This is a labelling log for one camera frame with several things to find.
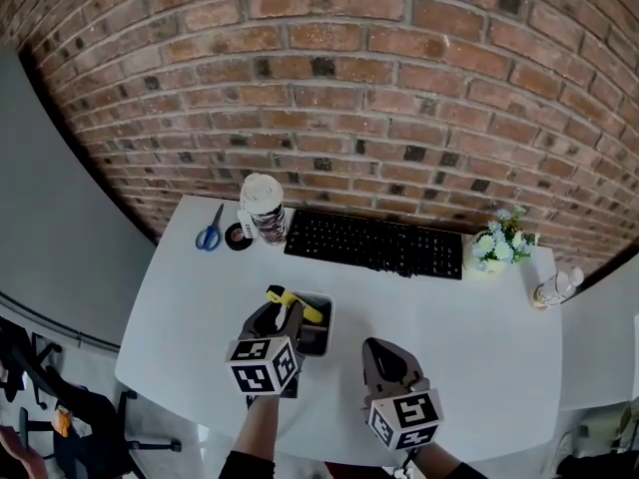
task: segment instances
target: scissors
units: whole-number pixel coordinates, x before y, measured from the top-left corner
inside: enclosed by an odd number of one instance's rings
[[[220,222],[223,209],[224,205],[221,205],[216,213],[216,217],[213,219],[213,223],[206,229],[202,229],[196,237],[196,248],[198,250],[213,251],[218,247],[220,241],[222,241],[218,223]]]

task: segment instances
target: white desk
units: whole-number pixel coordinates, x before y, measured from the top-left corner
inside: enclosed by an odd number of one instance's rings
[[[439,389],[445,422],[437,441],[467,461],[548,441],[561,382],[561,317],[530,308],[533,287],[554,274],[552,252],[500,280],[402,278],[397,274],[284,255],[256,240],[196,250],[196,234],[220,201],[184,197],[144,278],[116,375],[142,395],[212,430],[235,437],[246,402],[224,358],[270,284],[335,299],[328,354],[308,358],[299,399],[284,399],[278,450],[358,465],[392,465],[364,424],[361,344],[370,336],[412,352]],[[221,228],[236,221],[224,201]]]

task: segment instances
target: marker cube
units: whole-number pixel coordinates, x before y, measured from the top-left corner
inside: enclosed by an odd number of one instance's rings
[[[443,421],[436,389],[376,399],[368,425],[390,450],[411,449],[434,440]]]
[[[226,364],[243,394],[279,395],[298,372],[289,337],[234,340]]]

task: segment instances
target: black keyboard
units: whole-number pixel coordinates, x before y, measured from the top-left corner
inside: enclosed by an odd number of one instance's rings
[[[417,226],[296,210],[284,253],[461,280],[461,235]]]

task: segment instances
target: tape roll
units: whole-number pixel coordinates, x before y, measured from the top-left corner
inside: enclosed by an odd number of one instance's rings
[[[224,240],[231,250],[244,250],[251,246],[252,239],[248,239],[242,232],[242,225],[237,222],[224,233]]]

